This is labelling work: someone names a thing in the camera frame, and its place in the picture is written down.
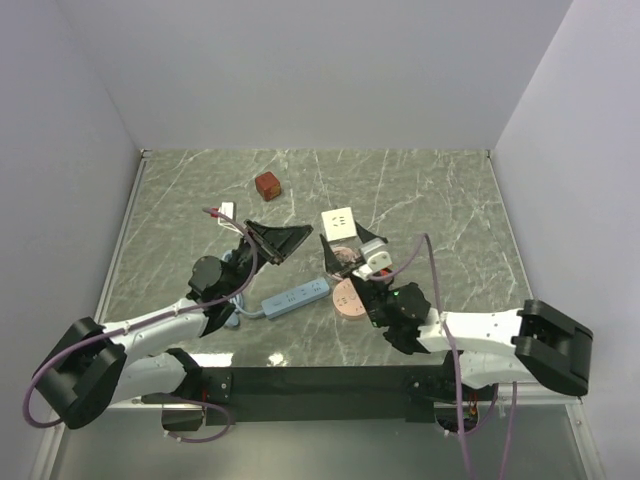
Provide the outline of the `white square socket adapter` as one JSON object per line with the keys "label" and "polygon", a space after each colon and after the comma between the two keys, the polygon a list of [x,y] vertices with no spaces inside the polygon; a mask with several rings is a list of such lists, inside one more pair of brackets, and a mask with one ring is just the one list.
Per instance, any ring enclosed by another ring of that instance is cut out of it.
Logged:
{"label": "white square socket adapter", "polygon": [[328,242],[337,242],[357,235],[356,225],[350,207],[323,211],[321,220],[324,236]]}

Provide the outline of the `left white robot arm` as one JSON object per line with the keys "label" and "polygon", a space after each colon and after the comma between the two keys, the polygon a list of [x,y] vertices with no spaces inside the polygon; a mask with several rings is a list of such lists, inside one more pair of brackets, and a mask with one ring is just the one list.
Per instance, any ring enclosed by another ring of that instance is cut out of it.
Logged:
{"label": "left white robot arm", "polygon": [[82,428],[108,406],[161,394],[198,403],[206,390],[202,367],[178,343],[221,329],[241,294],[267,263],[282,264],[309,237],[310,225],[268,227],[247,220],[228,260],[203,256],[193,265],[189,291],[174,304],[134,319],[74,322],[34,372],[27,389],[39,393],[57,422]]}

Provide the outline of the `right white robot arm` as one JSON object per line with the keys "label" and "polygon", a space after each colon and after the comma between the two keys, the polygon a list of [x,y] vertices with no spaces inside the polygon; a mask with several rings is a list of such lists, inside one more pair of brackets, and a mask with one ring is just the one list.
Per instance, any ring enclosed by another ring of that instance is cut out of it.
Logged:
{"label": "right white robot arm", "polygon": [[471,389],[529,381],[569,397],[588,393],[591,329],[539,299],[499,312],[445,311],[439,296],[428,300],[415,282],[394,286],[400,272],[392,267],[387,239],[361,225],[355,229],[362,244],[351,265],[320,239],[327,271],[352,282],[371,324],[393,348],[451,356],[453,365],[438,377],[444,395],[460,399]]}

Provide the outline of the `pink round power strip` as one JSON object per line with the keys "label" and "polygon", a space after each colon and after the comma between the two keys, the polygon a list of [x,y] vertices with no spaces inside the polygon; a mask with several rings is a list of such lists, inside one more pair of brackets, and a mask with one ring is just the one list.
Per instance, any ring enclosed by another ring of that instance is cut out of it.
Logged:
{"label": "pink round power strip", "polygon": [[340,281],[333,289],[332,301],[337,313],[346,320],[356,320],[366,314],[350,279]]}

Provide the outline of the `blue power strip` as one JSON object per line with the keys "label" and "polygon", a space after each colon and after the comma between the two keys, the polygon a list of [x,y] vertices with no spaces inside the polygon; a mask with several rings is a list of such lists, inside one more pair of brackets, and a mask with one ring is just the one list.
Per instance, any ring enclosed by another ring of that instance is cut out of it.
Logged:
{"label": "blue power strip", "polygon": [[321,300],[330,293],[331,288],[327,281],[324,278],[318,278],[263,300],[261,308],[264,315],[269,320],[273,320]]}

